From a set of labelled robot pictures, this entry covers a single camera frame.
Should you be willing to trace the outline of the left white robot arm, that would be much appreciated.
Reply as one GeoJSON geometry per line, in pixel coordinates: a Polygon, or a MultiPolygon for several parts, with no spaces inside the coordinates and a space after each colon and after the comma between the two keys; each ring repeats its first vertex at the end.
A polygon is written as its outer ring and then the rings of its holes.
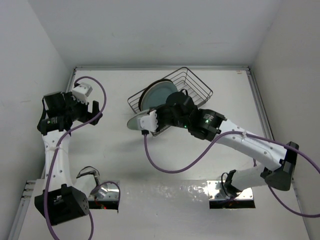
{"type": "Polygon", "coordinates": [[[97,186],[97,170],[81,173],[73,182],[70,173],[69,144],[73,122],[96,125],[102,117],[99,103],[93,101],[88,111],[88,93],[80,90],[47,94],[42,99],[42,115],[37,125],[45,147],[43,193],[34,198],[36,209],[48,216],[52,226],[89,213],[91,191],[97,186]]]}

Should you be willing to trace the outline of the black wire dish rack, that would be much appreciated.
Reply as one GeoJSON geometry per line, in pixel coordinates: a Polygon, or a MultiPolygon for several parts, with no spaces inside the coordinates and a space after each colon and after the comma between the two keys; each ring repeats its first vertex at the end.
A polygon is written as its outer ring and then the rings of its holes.
{"type": "MultiPolygon", "coordinates": [[[[188,95],[192,98],[194,104],[197,105],[198,108],[207,103],[213,95],[212,89],[186,66],[180,67],[161,78],[156,78],[156,80],[162,79],[172,81],[173,84],[177,87],[178,92],[181,92],[182,90],[184,92],[187,91],[188,95]]],[[[145,91],[145,88],[147,88],[147,86],[151,83],[147,84],[140,91],[133,94],[127,99],[128,105],[135,114],[141,111],[139,108],[140,97],[145,91]]],[[[160,128],[159,132],[152,133],[152,136],[157,137],[158,135],[169,129],[169,127],[170,126],[164,126],[160,128]]]]}

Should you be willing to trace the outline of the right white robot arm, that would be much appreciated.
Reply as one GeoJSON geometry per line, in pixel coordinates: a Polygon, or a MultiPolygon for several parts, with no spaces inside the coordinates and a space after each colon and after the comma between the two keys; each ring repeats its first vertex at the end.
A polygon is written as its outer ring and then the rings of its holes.
{"type": "Polygon", "coordinates": [[[232,148],[259,162],[245,170],[226,174],[222,191],[229,198],[251,187],[269,186],[279,191],[291,188],[299,146],[295,142],[280,145],[245,131],[223,114],[198,108],[191,97],[174,92],[162,105],[147,110],[151,132],[163,126],[187,129],[195,138],[232,148]]]}

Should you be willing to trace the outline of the light green flower plate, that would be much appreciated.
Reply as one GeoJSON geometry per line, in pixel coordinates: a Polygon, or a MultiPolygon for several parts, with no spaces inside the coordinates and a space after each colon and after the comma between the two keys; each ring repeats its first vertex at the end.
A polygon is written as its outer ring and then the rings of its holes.
{"type": "Polygon", "coordinates": [[[154,124],[150,117],[149,110],[142,111],[136,114],[135,116],[133,116],[127,122],[127,128],[130,130],[136,130],[136,131],[154,130],[154,124]]]}

